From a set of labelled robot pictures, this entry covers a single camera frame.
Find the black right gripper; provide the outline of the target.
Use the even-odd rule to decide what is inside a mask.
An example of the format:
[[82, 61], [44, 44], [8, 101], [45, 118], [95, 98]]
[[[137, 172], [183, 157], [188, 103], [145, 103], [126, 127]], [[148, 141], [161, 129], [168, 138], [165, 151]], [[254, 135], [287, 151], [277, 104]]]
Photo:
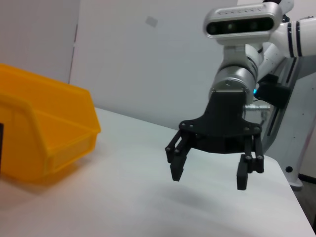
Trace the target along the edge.
[[213, 92], [202, 116], [185, 120], [165, 148], [172, 180], [179, 182], [191, 148], [218, 154], [243, 153], [237, 189], [246, 190], [248, 175], [264, 172], [261, 125], [242, 118], [245, 92]]

